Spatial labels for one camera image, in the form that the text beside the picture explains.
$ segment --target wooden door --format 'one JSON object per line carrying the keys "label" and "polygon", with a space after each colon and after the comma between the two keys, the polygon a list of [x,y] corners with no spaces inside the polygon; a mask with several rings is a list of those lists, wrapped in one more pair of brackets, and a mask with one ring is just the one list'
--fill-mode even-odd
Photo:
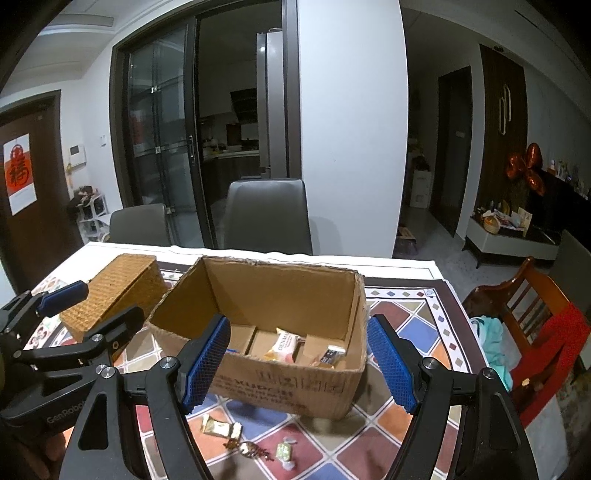
{"label": "wooden door", "polygon": [[5,172],[0,181],[0,248],[17,293],[32,289],[82,246],[66,213],[70,196],[61,157],[59,92],[44,97],[0,114]]}
{"label": "wooden door", "polygon": [[485,138],[476,207],[510,200],[514,211],[527,203],[525,182],[510,183],[505,175],[507,157],[525,154],[527,147],[527,93],[523,67],[480,45],[485,88]]}
{"label": "wooden door", "polygon": [[456,234],[466,190],[472,144],[472,71],[470,67],[439,77],[437,158],[430,211]]}

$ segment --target foil balloon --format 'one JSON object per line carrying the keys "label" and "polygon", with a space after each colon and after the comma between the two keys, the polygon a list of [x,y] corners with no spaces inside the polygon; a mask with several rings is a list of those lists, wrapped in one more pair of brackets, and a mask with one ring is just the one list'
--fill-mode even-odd
{"label": "foil balloon", "polygon": [[520,154],[513,153],[509,155],[509,160],[505,167],[505,175],[507,175],[509,180],[515,180],[525,170],[525,161]]}
{"label": "foil balloon", "polygon": [[527,147],[527,151],[525,152],[525,166],[527,168],[542,166],[542,152],[537,143],[532,143]]}
{"label": "foil balloon", "polygon": [[546,185],[544,185],[544,181],[536,172],[529,169],[526,170],[525,181],[534,192],[536,192],[541,197],[544,196],[546,193]]}

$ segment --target screw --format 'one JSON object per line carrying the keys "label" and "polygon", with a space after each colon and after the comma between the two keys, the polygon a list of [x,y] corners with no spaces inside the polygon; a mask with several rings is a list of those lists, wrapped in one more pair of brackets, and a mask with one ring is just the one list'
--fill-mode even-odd
{"label": "screw", "polygon": [[482,375],[492,380],[493,378],[495,378],[496,372],[492,368],[487,367],[482,369]]}
{"label": "screw", "polygon": [[115,375],[116,371],[117,369],[115,367],[107,367],[102,370],[100,376],[103,378],[111,378],[113,375]]}
{"label": "screw", "polygon": [[423,358],[423,366],[429,370],[439,367],[439,361],[432,356],[426,356]]}
{"label": "screw", "polygon": [[176,365],[177,363],[177,359],[173,356],[165,356],[161,361],[160,361],[160,366],[162,368],[172,368]]}

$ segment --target cardboard box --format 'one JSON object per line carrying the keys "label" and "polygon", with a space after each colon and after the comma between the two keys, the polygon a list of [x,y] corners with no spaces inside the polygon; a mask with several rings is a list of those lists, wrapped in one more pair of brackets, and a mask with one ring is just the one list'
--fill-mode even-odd
{"label": "cardboard box", "polygon": [[98,323],[136,304],[148,316],[167,291],[156,257],[122,254],[88,283],[88,298],[60,313],[77,342]]}
{"label": "cardboard box", "polygon": [[[256,406],[340,419],[366,362],[363,277],[320,265],[203,257],[156,306],[148,325],[164,355],[175,356],[215,313],[232,325],[210,391]],[[306,339],[294,364],[264,360],[276,328]],[[311,367],[329,344],[346,348],[334,370]]]}

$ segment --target human hand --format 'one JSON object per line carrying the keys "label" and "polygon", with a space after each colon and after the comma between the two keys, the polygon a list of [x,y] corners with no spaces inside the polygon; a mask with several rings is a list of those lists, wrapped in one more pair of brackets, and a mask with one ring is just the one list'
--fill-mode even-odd
{"label": "human hand", "polygon": [[63,433],[48,438],[42,446],[43,452],[50,462],[49,464],[22,443],[17,443],[17,446],[22,457],[41,480],[57,480],[61,461],[66,453],[66,438]]}

